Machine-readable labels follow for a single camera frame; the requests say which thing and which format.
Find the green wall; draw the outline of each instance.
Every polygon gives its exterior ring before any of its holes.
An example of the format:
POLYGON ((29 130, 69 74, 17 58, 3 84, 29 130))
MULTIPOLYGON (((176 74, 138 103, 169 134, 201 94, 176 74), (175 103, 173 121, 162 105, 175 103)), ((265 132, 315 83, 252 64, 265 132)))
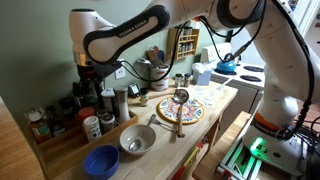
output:
MULTIPOLYGON (((69 35, 69 12, 74 8, 96 10, 109 22, 118 25, 141 12, 151 0, 2 0, 0 7, 0 96, 6 103, 20 129, 27 133, 28 121, 23 113, 30 107, 56 105, 59 98, 70 95, 72 82, 78 81, 73 62, 72 42, 69 35)), ((200 28, 197 47, 211 45, 204 27, 200 28)), ((166 49, 167 31, 157 33, 126 50, 121 58, 132 64, 145 51, 157 45, 166 49)), ((176 72, 191 72, 193 62, 199 55, 175 63, 171 76, 176 72)), ((148 75, 148 69, 138 69, 148 75)), ((106 78, 106 87, 128 85, 138 82, 147 85, 126 73, 126 78, 106 78)))

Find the wooden shelf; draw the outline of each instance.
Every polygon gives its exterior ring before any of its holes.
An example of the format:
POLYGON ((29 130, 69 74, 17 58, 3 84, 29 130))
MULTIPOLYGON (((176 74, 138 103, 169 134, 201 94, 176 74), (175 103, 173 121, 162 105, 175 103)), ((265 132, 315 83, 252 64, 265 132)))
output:
POLYGON ((123 130, 138 123, 138 116, 135 113, 130 111, 129 115, 131 117, 129 121, 92 142, 88 142, 82 127, 77 126, 58 137, 39 144, 40 162, 46 179, 53 179, 82 161, 96 147, 118 141, 123 130))
MULTIPOLYGON (((174 44, 175 44, 175 39, 176 39, 176 32, 177 29, 169 29, 169 36, 168 36, 168 44, 167 44, 167 56, 172 57, 173 54, 173 49, 174 49, 174 44)), ((198 39, 199 39, 199 29, 192 29, 192 34, 191 35, 181 35, 179 36, 179 40, 177 43, 176 47, 176 55, 174 57, 174 60, 179 60, 188 56, 194 56, 196 54, 196 48, 198 45, 198 39), (179 46, 182 46, 182 44, 192 44, 192 50, 185 50, 182 52, 179 52, 179 46)))

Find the green light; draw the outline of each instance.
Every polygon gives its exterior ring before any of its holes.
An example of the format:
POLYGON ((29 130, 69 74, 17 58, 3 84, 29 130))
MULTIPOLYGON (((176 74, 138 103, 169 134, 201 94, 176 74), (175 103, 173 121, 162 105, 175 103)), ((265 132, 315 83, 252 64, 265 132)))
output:
POLYGON ((250 147, 251 151, 255 151, 258 147, 258 145, 263 141, 263 139, 261 137, 258 137, 254 143, 252 144, 252 146, 250 147))

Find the blue kettle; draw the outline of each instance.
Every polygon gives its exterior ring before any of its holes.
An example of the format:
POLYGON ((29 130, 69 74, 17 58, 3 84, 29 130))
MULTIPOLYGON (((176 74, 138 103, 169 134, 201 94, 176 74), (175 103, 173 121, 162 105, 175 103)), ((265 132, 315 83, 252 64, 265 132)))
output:
POLYGON ((232 73, 234 72, 234 70, 236 69, 236 63, 231 60, 233 55, 231 53, 228 53, 225 57, 224 57, 224 61, 219 61, 217 63, 217 71, 220 72, 225 72, 225 73, 232 73))

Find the ladle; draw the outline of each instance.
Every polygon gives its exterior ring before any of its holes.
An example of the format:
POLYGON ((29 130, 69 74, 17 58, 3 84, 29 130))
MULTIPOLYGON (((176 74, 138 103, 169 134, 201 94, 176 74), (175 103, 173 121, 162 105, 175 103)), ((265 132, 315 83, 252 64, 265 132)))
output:
POLYGON ((180 104, 178 110, 178 137, 183 138, 184 134, 182 134, 182 108, 183 104, 187 102, 189 99, 189 93, 185 89, 177 89, 173 96, 173 101, 177 104, 180 104))
MULTIPOLYGON (((147 127, 150 126, 150 124, 152 123, 152 121, 156 118, 156 115, 155 114, 152 114, 148 124, 147 124, 147 127)), ((141 135, 135 139, 130 145, 129 145, 129 151, 136 151, 138 150, 141 146, 142 146, 142 137, 143 137, 143 134, 144 134, 144 131, 147 127, 143 127, 143 130, 142 130, 142 133, 141 135)))

